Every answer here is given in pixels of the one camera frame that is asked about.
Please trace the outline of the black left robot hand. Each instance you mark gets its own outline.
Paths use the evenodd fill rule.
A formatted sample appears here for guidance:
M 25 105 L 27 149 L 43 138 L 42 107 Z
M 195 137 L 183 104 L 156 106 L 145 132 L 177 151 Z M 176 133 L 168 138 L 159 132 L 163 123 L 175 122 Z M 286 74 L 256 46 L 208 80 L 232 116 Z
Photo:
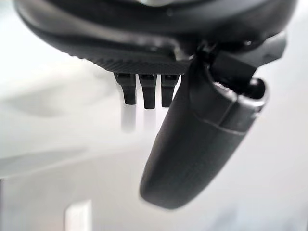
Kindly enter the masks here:
M 256 70 L 282 57 L 295 0 L 16 0 L 54 48 L 112 72 L 125 103 L 168 108 L 140 196 L 166 209 L 193 200 L 221 171 L 267 103 Z

